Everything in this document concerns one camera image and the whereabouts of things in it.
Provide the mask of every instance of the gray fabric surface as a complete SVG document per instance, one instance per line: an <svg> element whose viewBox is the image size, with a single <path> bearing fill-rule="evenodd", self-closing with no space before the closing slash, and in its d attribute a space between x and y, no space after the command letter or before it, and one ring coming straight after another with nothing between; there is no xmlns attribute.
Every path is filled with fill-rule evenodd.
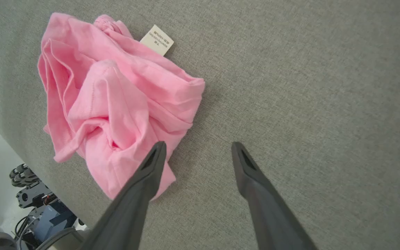
<svg viewBox="0 0 400 250"><path fill-rule="evenodd" d="M0 133L92 226L109 204L78 156L56 164L36 62L53 11L157 24L207 83L149 207L142 249L256 249L232 141L322 250L400 249L400 1L0 0Z"/></svg>

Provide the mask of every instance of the white tag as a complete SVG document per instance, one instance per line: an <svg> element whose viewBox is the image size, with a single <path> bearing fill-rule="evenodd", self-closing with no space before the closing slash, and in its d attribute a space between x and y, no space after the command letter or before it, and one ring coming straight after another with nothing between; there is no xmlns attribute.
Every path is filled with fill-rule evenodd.
<svg viewBox="0 0 400 250"><path fill-rule="evenodd" d="M154 24L151 30L141 39L140 43L164 56L174 44L174 41Z"/></svg>

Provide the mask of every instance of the twisted pink fabric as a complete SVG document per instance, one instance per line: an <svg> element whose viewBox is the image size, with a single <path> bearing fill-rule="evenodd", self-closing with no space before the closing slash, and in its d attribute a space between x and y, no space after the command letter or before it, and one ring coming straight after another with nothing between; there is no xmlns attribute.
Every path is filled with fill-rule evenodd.
<svg viewBox="0 0 400 250"><path fill-rule="evenodd" d="M54 13L38 71L57 162L77 152L113 199L157 141L167 144L159 196L175 181L167 160L192 126L205 82L135 41L121 21Z"/></svg>

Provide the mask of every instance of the pink cloth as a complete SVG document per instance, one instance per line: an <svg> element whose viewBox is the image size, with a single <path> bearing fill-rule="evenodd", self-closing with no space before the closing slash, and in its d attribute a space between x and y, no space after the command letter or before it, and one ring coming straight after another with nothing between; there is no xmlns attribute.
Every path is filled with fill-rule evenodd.
<svg viewBox="0 0 400 250"><path fill-rule="evenodd" d="M168 159L192 126L205 82L135 41L121 21L50 17L38 71L57 162L77 152L113 199L157 141L167 144L161 195L175 181Z"/></svg>

